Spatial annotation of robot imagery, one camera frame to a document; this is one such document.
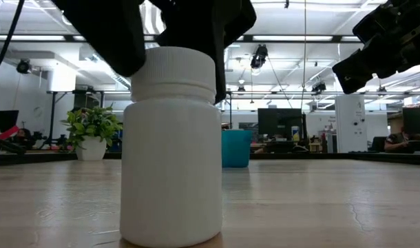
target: wooden table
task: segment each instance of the wooden table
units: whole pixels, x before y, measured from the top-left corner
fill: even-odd
[[[255,161],[223,173],[222,234],[196,247],[420,247],[420,166]],[[0,248],[120,239],[120,161],[0,167]]]

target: black monitor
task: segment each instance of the black monitor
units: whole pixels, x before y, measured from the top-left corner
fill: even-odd
[[[420,107],[403,108],[404,131],[408,134],[420,134]]]
[[[291,140],[291,127],[298,126],[302,133],[301,109],[258,109],[259,134],[281,134]]]
[[[8,131],[17,124],[18,110],[0,111],[0,133]]]

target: pillar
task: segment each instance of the pillar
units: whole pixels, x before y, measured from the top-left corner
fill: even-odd
[[[64,91],[72,91],[75,90],[75,82],[76,82],[76,72],[73,69],[68,68],[65,65],[57,66],[52,71],[48,72],[48,91],[51,92],[64,92]],[[69,132],[66,131],[66,126],[61,124],[62,120],[65,120],[67,117],[67,112],[71,111],[74,108],[74,95],[73,94],[66,94],[65,96],[62,94],[57,94],[56,100],[58,100],[55,104],[54,108],[54,125],[53,125],[53,132],[52,138],[58,138],[60,135],[65,134],[67,137],[69,136]],[[52,95],[49,94],[49,106],[51,106],[51,98]],[[51,112],[47,113],[49,119],[51,117]]]
[[[337,151],[367,152],[365,104],[363,95],[343,95],[335,99]]]

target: blue container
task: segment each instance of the blue container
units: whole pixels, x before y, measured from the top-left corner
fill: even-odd
[[[222,132],[222,167],[245,168],[250,161],[251,131]]]

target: ceiling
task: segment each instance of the ceiling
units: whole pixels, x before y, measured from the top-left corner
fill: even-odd
[[[291,0],[288,9],[284,1],[252,0],[258,19],[247,34],[260,35],[346,35],[352,36],[352,28],[375,9],[380,0]],[[0,34],[6,34],[11,24],[17,0],[0,0]],[[159,34],[164,30],[160,11],[146,1],[140,7],[145,34]],[[26,1],[15,34],[77,34],[77,31],[62,17],[50,1]],[[323,81],[327,91],[340,91],[331,67],[338,61],[362,48],[359,43],[264,43],[269,59],[258,75],[249,68],[252,53],[258,43],[235,43],[227,49],[226,82],[231,90],[237,90],[240,80],[245,89],[254,91],[302,91],[302,84],[310,92],[314,83]],[[53,52],[68,60],[80,72],[78,84],[93,85],[98,90],[123,90],[110,76],[107,66],[96,66],[86,58],[94,51],[85,43],[12,43],[10,51]],[[373,79],[363,89],[375,91],[380,85],[393,85],[390,91],[420,90],[420,68],[397,74],[389,79]],[[258,98],[285,98],[267,96]],[[368,99],[378,96],[367,96]]]

